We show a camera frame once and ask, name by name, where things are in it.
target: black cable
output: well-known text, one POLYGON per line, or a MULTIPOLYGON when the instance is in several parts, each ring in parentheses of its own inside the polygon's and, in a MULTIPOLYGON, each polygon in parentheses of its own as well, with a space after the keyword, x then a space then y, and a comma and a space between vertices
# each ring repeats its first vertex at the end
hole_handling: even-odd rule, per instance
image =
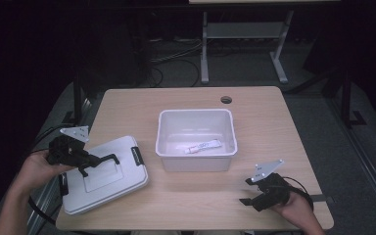
POLYGON ((287 179, 291 179, 295 182, 297 182, 299 185, 301 185, 301 187, 305 190, 305 192, 307 193, 307 189, 304 187, 304 185, 302 183, 300 183, 298 180, 294 179, 294 178, 291 178, 291 177, 282 177, 282 178, 287 178, 287 179))
MULTIPOLYGON (((190 61, 187 61, 187 60, 168 60, 168 61, 165 61, 165 62, 160 62, 158 64, 171 63, 171 62, 185 62, 185 63, 188 63, 188 64, 190 64, 194 67, 195 71, 197 72, 197 77, 195 78, 194 83, 190 87, 194 87, 197 84, 197 82, 200 80, 200 70, 198 69, 197 65, 195 65, 194 63, 192 63, 190 61)), ((163 80, 161 79, 161 81, 159 83, 157 83, 156 87, 158 87, 161 84, 162 81, 163 80)))
POLYGON ((42 218, 44 218, 47 222, 56 225, 56 220, 54 220, 52 217, 48 216, 46 213, 44 213, 32 200, 32 198, 29 196, 28 203, 31 206, 31 208, 42 218))
POLYGON ((157 69, 157 68, 152 68, 152 70, 157 71, 161 75, 161 78, 160 78, 159 82, 156 82, 155 79, 154 79, 154 77, 152 76, 152 80, 154 81, 154 85, 150 86, 150 87, 151 88, 156 88, 156 87, 160 86, 161 83, 163 82, 163 80, 164 80, 164 73, 161 70, 157 69))
POLYGON ((27 149, 27 151, 26 151, 27 154, 25 154, 25 157, 28 157, 31 154, 31 151, 35 148, 35 146, 37 146, 45 137, 47 137, 48 135, 50 135, 55 130, 60 129, 60 128, 65 128, 65 127, 73 127, 73 125, 72 124, 68 124, 68 123, 59 124, 59 125, 56 125, 56 126, 52 126, 52 127, 48 128, 48 129, 46 129, 41 134, 39 134, 35 138, 35 140, 32 143, 32 145, 27 149))
MULTIPOLYGON (((54 215, 55 212, 57 212, 61 207, 61 204, 58 204, 54 209, 53 211, 50 212, 50 214, 48 216, 52 217, 54 215)), ((44 220, 44 222, 41 224, 41 226, 38 228, 38 230, 36 231, 35 235, 38 235, 41 230, 44 228, 45 224, 47 223, 47 220, 44 220)))

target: table leg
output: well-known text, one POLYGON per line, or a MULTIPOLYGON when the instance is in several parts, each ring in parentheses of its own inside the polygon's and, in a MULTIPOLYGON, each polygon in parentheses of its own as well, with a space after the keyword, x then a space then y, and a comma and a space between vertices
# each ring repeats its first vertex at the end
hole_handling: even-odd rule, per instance
POLYGON ((274 65, 274 68, 276 69, 277 76, 279 77, 279 80, 281 83, 288 83, 288 78, 286 77, 286 73, 283 71, 283 67, 279 61, 279 57, 280 57, 280 53, 282 52, 283 45, 285 43, 286 36, 289 31, 289 26, 290 26, 293 14, 294 14, 294 11, 288 12, 288 15, 286 16, 286 20, 283 23, 282 30, 280 31, 279 43, 277 45, 277 48, 274 52, 270 52, 271 61, 274 65))
POLYGON ((207 12, 204 12, 203 18, 203 53, 201 55, 201 82, 209 83, 209 64, 207 61, 207 12))

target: finger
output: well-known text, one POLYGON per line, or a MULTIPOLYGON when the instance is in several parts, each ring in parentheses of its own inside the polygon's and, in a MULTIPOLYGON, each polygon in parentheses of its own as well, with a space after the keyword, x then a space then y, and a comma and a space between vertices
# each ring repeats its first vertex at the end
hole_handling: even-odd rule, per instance
POLYGON ((55 169, 58 172, 58 174, 64 173, 64 172, 72 170, 74 168, 75 168, 75 166, 70 166, 70 165, 66 165, 66 164, 55 165, 55 169))

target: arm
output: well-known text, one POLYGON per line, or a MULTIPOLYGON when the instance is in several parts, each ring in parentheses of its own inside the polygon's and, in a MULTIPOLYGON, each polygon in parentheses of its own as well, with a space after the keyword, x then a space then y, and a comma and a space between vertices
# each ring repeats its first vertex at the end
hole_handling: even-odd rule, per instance
POLYGON ((272 209, 302 229, 306 235, 325 234, 305 198, 297 193, 291 192, 287 204, 275 205, 272 209))
POLYGON ((26 234, 27 202, 29 195, 54 176, 73 167, 67 165, 49 165, 46 161, 48 151, 30 155, 18 176, 8 190, 0 213, 0 234, 26 234))

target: white plastic bin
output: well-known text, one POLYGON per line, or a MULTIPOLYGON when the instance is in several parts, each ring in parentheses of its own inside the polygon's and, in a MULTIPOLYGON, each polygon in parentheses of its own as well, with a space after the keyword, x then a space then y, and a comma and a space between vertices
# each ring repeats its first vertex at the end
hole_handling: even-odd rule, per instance
POLYGON ((237 153, 233 117, 226 109, 165 110, 159 117, 156 152, 167 171, 225 171, 237 153), (221 147, 185 150, 217 139, 221 147))

